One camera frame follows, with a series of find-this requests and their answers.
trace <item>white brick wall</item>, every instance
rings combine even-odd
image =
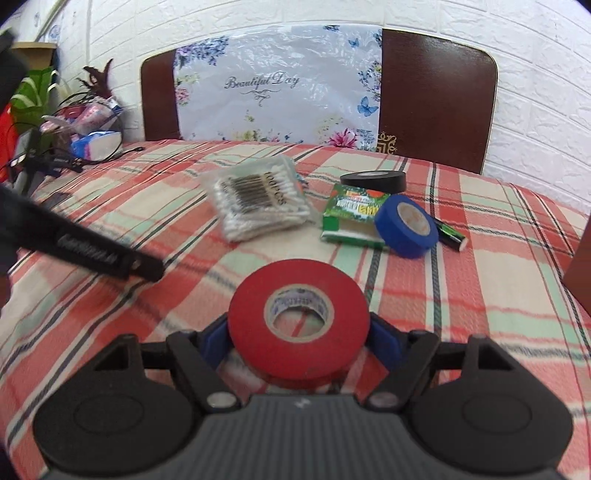
[[[64,76],[113,57],[130,139],[143,136],[142,61],[236,28],[355,21],[481,48],[499,68],[485,175],[591,211],[591,15],[575,0],[69,0],[63,15]]]

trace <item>bag of cotton swabs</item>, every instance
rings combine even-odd
[[[220,168],[200,178],[228,241],[319,221],[320,214],[306,199],[293,160],[286,155]]]

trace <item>plaid tablecloth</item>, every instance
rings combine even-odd
[[[0,428],[23,480],[43,469],[31,434],[37,407],[100,348],[125,332],[158,341],[177,329],[203,329],[228,308],[248,274],[284,258],[340,268],[365,292],[371,310],[401,329],[426,328],[455,341],[490,335],[568,405],[574,436],[560,468],[571,479],[589,477],[591,320],[560,283],[586,223],[579,212],[521,187],[391,155],[245,142],[144,145],[140,154],[65,175],[38,191],[38,200],[70,192],[58,211],[163,257],[167,271],[157,284],[123,282],[22,253],[0,321]],[[405,260],[323,243],[317,228],[305,226],[229,245],[199,174],[278,153],[295,160],[320,210],[344,173],[404,170],[407,195],[464,232],[470,244],[461,254],[437,245],[424,259]],[[236,355],[221,369],[242,397],[267,389]],[[364,397],[384,375],[362,351],[343,391]]]

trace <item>ridged gray surface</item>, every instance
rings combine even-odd
[[[61,472],[51,472],[45,477],[46,480],[82,478]],[[126,480],[475,478],[495,477],[465,473],[438,461],[420,449],[399,417],[363,410],[348,395],[256,395],[241,411],[208,417],[198,435],[167,463],[125,477]],[[550,470],[513,478],[563,480]]]

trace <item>blue tape roll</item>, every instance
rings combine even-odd
[[[375,226],[392,250],[404,258],[420,258],[437,243],[437,226],[410,198],[392,195],[378,210]]]

